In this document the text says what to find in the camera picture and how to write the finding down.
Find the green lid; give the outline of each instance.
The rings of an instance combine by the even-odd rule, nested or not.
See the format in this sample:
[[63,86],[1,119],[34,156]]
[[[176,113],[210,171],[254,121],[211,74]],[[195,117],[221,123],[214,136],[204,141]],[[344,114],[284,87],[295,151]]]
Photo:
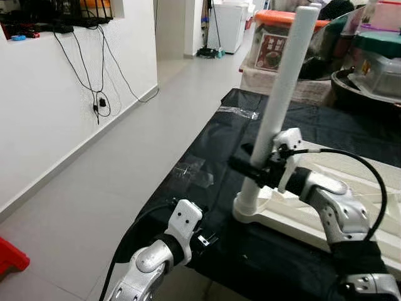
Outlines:
[[388,31],[366,31],[354,39],[354,46],[387,58],[401,57],[401,35]]

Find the white wall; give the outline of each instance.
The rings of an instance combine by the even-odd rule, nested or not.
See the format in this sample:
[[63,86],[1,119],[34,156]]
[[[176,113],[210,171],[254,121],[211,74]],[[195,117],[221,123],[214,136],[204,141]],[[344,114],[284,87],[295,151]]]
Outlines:
[[[123,1],[124,18],[104,26],[105,34],[133,91],[140,97],[157,84],[153,3],[116,1]],[[100,35],[83,28],[76,29],[76,35],[90,78],[98,88]],[[85,80],[72,35],[60,37]],[[105,59],[116,87],[105,73],[105,91],[115,115],[120,106],[118,99],[122,110],[135,100],[110,55]],[[0,103],[0,212],[15,195],[114,119],[101,119],[97,125],[90,92],[80,87],[51,33],[36,40],[12,42],[6,41],[0,30]]]
[[185,3],[185,49],[193,56],[203,46],[201,20],[203,0],[186,0]]
[[158,0],[156,47],[158,60],[184,55],[185,0]]

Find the tiled floor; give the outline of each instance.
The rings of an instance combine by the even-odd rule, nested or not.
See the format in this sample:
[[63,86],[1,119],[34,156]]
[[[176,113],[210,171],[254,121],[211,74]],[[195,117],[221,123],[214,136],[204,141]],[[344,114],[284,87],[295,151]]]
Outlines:
[[0,300],[97,300],[123,232],[239,86],[250,34],[235,55],[188,63],[0,225],[0,236],[31,258],[25,272],[0,282]]

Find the table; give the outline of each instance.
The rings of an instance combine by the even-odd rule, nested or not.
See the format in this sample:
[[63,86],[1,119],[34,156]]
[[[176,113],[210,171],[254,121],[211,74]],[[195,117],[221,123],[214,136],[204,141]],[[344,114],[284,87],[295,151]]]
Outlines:
[[[189,267],[251,300],[267,300],[267,295],[279,296],[274,300],[324,300],[336,278],[329,253],[231,216],[243,176],[230,170],[227,160],[233,154],[248,158],[241,144],[255,141],[267,101],[265,95],[231,90],[142,212],[168,199],[189,199],[205,212],[202,235],[219,238],[195,254]],[[401,167],[400,124],[399,115],[372,119],[292,103],[284,129],[299,127],[304,140]],[[118,261],[126,262],[134,250],[163,232],[170,215],[166,209],[143,220]],[[333,292],[330,300],[343,299]]]

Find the white cylinder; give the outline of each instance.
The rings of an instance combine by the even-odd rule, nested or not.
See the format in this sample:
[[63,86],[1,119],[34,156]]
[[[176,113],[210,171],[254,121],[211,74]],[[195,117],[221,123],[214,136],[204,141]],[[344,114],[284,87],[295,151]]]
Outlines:
[[[300,6],[296,10],[295,21],[289,31],[278,74],[251,156],[251,164],[257,168],[264,167],[273,150],[273,138],[280,133],[283,126],[319,11],[314,6]],[[241,215],[249,216],[256,212],[259,190],[253,180],[245,178],[241,192],[234,201],[234,217],[241,220]]]

